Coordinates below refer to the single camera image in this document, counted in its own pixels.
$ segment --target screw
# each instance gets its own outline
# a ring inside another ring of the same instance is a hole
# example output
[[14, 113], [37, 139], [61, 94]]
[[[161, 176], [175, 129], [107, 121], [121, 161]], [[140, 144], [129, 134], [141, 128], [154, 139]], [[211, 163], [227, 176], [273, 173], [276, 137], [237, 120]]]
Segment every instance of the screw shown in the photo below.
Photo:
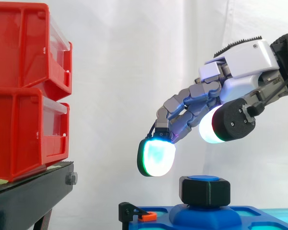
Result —
[[78, 182], [78, 173], [71, 172], [68, 175], [68, 184], [69, 185], [76, 185]]

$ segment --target metal bolt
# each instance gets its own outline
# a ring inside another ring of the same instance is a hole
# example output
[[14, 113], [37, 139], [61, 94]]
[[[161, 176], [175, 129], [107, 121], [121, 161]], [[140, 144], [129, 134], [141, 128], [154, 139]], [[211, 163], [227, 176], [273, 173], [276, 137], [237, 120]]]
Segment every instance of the metal bolt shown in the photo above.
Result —
[[71, 172], [68, 175], [68, 184], [69, 185], [76, 185], [78, 182], [78, 173]]
[[201, 83], [201, 79], [200, 79], [200, 78], [197, 78], [197, 79], [195, 79], [194, 81], [195, 81], [195, 84]]

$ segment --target white glowing fingertip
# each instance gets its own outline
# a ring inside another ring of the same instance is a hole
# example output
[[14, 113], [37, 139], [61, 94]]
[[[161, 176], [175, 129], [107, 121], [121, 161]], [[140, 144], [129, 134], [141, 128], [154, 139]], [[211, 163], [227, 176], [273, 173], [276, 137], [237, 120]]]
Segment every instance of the white glowing fingertip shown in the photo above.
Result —
[[163, 176], [172, 167], [175, 158], [175, 145], [163, 140], [149, 140], [145, 143], [143, 166], [151, 176]]
[[220, 138], [217, 137], [215, 132], [213, 131], [212, 127], [212, 117], [213, 114], [215, 114], [216, 110], [220, 108], [222, 105], [217, 106], [216, 108], [213, 108], [211, 111], [209, 111], [201, 120], [199, 124], [199, 132], [201, 137], [208, 143], [216, 144], [216, 143], [222, 143], [224, 142]]

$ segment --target blue button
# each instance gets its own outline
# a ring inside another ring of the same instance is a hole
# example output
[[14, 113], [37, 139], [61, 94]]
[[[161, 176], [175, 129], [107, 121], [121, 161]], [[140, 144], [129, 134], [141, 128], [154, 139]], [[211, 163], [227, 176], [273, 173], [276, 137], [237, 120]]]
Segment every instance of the blue button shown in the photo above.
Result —
[[196, 181], [218, 181], [220, 180], [220, 178], [217, 176], [188, 176], [188, 178], [191, 180], [196, 180]]

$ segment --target red plastic drawer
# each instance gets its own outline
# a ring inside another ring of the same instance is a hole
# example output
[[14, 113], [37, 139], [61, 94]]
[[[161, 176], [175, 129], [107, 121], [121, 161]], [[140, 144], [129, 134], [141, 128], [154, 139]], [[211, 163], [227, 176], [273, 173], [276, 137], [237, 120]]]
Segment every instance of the red plastic drawer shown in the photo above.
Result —
[[0, 87], [36, 87], [54, 101], [72, 92], [72, 44], [43, 3], [0, 2]]
[[36, 88], [0, 88], [0, 179], [17, 180], [68, 157], [69, 106]]

